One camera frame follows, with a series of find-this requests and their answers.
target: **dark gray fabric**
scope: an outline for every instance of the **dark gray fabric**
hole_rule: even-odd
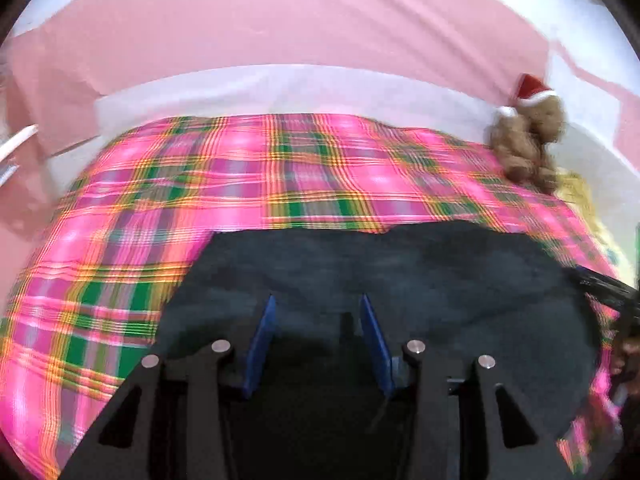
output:
[[[596,369],[597,322],[562,267],[526,235],[461,221],[384,235],[218,234],[165,307],[156,350],[178,356],[228,337],[274,295],[279,329],[260,388],[229,408],[242,476],[277,467],[295,478],[311,466],[308,478],[353,479],[397,465],[406,404],[391,403],[368,430],[383,399],[357,321],[363,293],[392,351],[421,338],[469,364],[491,354],[550,432],[568,429]]]

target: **teddy bear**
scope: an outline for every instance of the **teddy bear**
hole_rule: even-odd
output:
[[[552,194],[558,186],[556,165],[545,145],[557,142],[564,131],[562,102],[540,79],[524,74],[512,105],[498,108],[490,146],[509,180],[532,182]]]

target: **silver screw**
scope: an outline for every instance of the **silver screw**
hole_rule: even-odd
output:
[[[414,354],[421,354],[426,348],[424,343],[419,339],[411,339],[411,341],[406,344],[406,347],[409,349],[409,352]]]
[[[222,354],[222,352],[226,352],[230,348],[231,348],[231,343],[226,339],[218,339],[217,341],[214,341],[213,343],[211,343],[211,349],[216,354]]]
[[[160,362],[160,358],[155,354],[145,355],[142,358],[142,365],[145,368],[153,368]]]
[[[481,355],[478,358],[478,364],[482,368],[487,368],[487,369],[493,368],[495,366],[495,359],[490,355]]]

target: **bed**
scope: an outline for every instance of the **bed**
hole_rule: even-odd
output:
[[[522,72],[564,99],[556,157],[634,260],[640,61],[598,0],[32,0],[0,54],[10,129],[38,123],[58,201],[0,342],[0,430],[37,478],[215,232],[466,219],[614,274],[571,208],[507,183],[482,145]],[[601,368],[558,439],[577,475],[617,417],[614,313],[593,306]]]

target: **red hat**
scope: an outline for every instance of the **red hat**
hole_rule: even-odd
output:
[[[537,77],[531,74],[523,74],[518,84],[516,100],[521,106],[534,106],[552,95],[557,96],[558,94]]]

